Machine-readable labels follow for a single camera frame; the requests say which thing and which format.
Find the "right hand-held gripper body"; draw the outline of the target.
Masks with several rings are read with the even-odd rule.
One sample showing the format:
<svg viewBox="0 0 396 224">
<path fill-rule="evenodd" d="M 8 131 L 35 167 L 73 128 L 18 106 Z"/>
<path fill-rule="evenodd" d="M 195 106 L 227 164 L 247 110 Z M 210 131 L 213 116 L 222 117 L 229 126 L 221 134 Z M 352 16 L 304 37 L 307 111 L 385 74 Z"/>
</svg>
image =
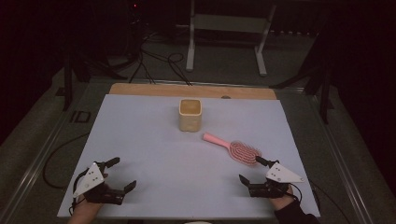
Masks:
<svg viewBox="0 0 396 224">
<path fill-rule="evenodd" d="M 251 184 L 247 188 L 251 197 L 275 199 L 283 197 L 292 183 L 304 183 L 304 179 L 284 167 L 279 161 L 270 161 L 271 167 L 265 174 L 266 182 Z"/>
</svg>

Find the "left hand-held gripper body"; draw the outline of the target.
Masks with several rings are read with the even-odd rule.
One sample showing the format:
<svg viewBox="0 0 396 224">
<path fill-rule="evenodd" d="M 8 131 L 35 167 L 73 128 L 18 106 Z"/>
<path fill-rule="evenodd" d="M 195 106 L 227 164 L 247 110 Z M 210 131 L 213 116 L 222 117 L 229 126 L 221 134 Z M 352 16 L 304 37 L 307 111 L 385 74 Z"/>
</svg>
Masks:
<svg viewBox="0 0 396 224">
<path fill-rule="evenodd" d="M 111 189 L 105 183 L 105 161 L 95 161 L 89 168 L 78 175 L 73 198 L 83 195 L 90 203 L 110 203 L 121 205 L 125 193 L 123 190 Z"/>
</svg>

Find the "pink hairbrush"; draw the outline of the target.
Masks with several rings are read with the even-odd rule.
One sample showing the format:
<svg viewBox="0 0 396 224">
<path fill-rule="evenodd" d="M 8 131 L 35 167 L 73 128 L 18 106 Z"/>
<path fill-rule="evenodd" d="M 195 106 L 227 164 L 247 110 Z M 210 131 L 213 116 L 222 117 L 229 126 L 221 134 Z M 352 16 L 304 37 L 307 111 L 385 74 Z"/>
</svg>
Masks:
<svg viewBox="0 0 396 224">
<path fill-rule="evenodd" d="M 203 139 L 206 142 L 225 147 L 233 160 L 248 166 L 255 165 L 257 163 L 256 158 L 262 155 L 255 147 L 251 147 L 240 141 L 227 142 L 211 133 L 204 133 Z"/>
</svg>

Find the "cream square cup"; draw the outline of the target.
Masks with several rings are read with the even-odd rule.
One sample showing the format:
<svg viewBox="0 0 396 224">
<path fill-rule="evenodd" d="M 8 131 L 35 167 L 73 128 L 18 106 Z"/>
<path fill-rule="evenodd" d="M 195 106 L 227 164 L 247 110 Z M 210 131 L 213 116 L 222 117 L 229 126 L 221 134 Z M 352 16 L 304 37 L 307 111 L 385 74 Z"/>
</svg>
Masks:
<svg viewBox="0 0 396 224">
<path fill-rule="evenodd" d="M 178 108 L 178 127 L 182 132 L 201 130 L 202 103 L 199 99 L 181 99 Z"/>
</svg>

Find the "person's left hand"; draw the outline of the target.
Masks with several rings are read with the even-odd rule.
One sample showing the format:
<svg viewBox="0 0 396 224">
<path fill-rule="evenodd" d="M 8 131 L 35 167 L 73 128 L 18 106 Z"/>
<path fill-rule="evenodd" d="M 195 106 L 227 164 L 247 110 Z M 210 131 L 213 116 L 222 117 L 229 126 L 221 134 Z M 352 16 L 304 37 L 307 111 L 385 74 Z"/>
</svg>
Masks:
<svg viewBox="0 0 396 224">
<path fill-rule="evenodd" d="M 102 203 L 90 203 L 83 195 L 78 197 L 78 203 L 74 208 L 74 217 L 95 218 L 101 208 Z"/>
</svg>

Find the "person's right hand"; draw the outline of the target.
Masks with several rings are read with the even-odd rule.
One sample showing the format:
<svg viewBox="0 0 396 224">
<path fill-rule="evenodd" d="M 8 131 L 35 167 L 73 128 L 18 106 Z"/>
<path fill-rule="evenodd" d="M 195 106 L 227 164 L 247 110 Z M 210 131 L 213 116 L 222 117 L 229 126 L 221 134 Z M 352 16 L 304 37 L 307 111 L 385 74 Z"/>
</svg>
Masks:
<svg viewBox="0 0 396 224">
<path fill-rule="evenodd" d="M 292 187 L 289 186 L 287 193 L 281 198 L 269 199 L 270 204 L 276 211 L 281 210 L 295 201 Z"/>
</svg>

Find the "black stand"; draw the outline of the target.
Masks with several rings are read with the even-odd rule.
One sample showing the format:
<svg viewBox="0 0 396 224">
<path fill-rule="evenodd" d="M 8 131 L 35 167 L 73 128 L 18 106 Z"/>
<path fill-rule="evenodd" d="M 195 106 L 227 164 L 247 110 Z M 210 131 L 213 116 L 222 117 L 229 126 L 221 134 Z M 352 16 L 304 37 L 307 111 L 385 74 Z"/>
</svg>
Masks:
<svg viewBox="0 0 396 224">
<path fill-rule="evenodd" d="M 307 78 L 308 81 L 304 86 L 306 95 L 315 95 L 320 93 L 319 114 L 322 121 L 328 124 L 328 105 L 331 85 L 331 64 L 329 46 L 331 40 L 323 33 L 319 33 L 315 41 L 308 51 L 298 73 L 280 83 L 271 85 L 271 89 L 281 90 L 289 87 L 291 84 L 299 80 Z"/>
<path fill-rule="evenodd" d="M 64 53 L 64 85 L 56 92 L 57 96 L 64 98 L 63 111 L 69 109 L 73 103 L 73 78 L 79 82 L 88 83 L 93 73 L 99 73 L 113 79 L 124 80 L 126 77 L 119 75 L 117 70 L 125 68 L 131 62 L 127 61 L 115 65 L 94 59 L 82 50 L 69 48 Z"/>
</svg>

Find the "grey metal stand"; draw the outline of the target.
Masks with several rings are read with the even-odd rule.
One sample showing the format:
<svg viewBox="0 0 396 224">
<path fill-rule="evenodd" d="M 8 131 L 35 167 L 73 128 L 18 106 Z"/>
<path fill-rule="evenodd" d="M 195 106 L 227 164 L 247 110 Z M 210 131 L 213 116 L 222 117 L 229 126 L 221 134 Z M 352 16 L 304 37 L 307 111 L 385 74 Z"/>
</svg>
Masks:
<svg viewBox="0 0 396 224">
<path fill-rule="evenodd" d="M 223 16 L 200 14 L 195 12 L 195 0 L 191 0 L 190 11 L 190 39 L 187 52 L 186 70 L 191 72 L 194 69 L 195 56 L 195 30 L 210 30 L 210 31 L 225 31 L 225 32 L 240 32 L 260 34 L 262 39 L 260 43 L 254 48 L 254 54 L 258 66 L 259 75 L 261 77 L 267 76 L 267 70 L 264 63 L 262 52 L 266 39 L 270 33 L 273 17 L 276 12 L 276 4 L 271 3 L 269 10 L 265 13 L 263 18 L 238 17 L 238 16 Z"/>
</svg>

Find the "metal floor rail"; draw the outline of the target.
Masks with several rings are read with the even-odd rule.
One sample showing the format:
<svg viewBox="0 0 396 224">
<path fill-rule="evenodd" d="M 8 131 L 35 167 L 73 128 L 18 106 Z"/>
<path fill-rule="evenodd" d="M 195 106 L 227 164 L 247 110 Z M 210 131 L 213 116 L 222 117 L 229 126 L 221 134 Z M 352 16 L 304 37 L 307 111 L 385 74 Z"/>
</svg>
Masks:
<svg viewBox="0 0 396 224">
<path fill-rule="evenodd" d="M 56 217 L 62 192 L 41 180 L 69 112 L 29 113 L 1 146 L 0 224 L 63 224 Z"/>
<path fill-rule="evenodd" d="M 326 140 L 330 146 L 330 153 L 337 169 L 337 172 L 343 182 L 349 201 L 351 202 L 355 214 L 361 224 L 374 224 L 371 214 L 369 213 L 366 204 L 361 197 L 359 188 L 357 187 L 352 174 L 350 173 L 347 164 L 341 154 L 339 146 L 336 144 L 335 138 L 327 124 L 324 123 L 319 114 L 319 102 L 316 96 L 308 95 L 306 97 L 310 104 L 317 122 L 324 132 Z"/>
</svg>

